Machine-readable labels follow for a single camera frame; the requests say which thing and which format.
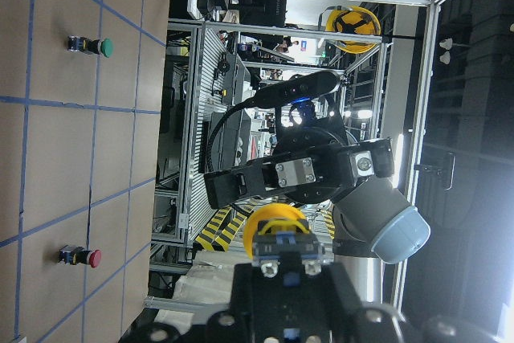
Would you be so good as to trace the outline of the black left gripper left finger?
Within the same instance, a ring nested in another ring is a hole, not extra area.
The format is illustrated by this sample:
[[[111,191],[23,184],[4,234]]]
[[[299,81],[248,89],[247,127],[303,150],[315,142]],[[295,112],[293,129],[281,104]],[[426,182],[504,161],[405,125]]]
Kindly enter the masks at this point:
[[[237,264],[230,293],[229,313],[235,325],[229,342],[285,342],[284,274],[263,274],[250,263]]]

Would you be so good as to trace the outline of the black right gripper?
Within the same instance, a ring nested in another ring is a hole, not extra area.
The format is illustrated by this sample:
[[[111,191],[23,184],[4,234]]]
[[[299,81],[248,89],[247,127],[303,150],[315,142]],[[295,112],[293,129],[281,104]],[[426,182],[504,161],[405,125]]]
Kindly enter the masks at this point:
[[[347,145],[321,127],[285,134],[271,156],[204,175],[208,203],[221,209],[247,198],[284,195],[294,202],[337,201],[371,178],[394,174],[391,140]]]

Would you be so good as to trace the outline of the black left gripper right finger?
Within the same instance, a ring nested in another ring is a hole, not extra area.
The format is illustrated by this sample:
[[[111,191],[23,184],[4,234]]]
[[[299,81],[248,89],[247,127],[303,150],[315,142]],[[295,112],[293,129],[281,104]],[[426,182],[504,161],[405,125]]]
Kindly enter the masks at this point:
[[[360,342],[357,313],[362,302],[341,263],[315,263],[312,306],[314,336],[319,342]]]

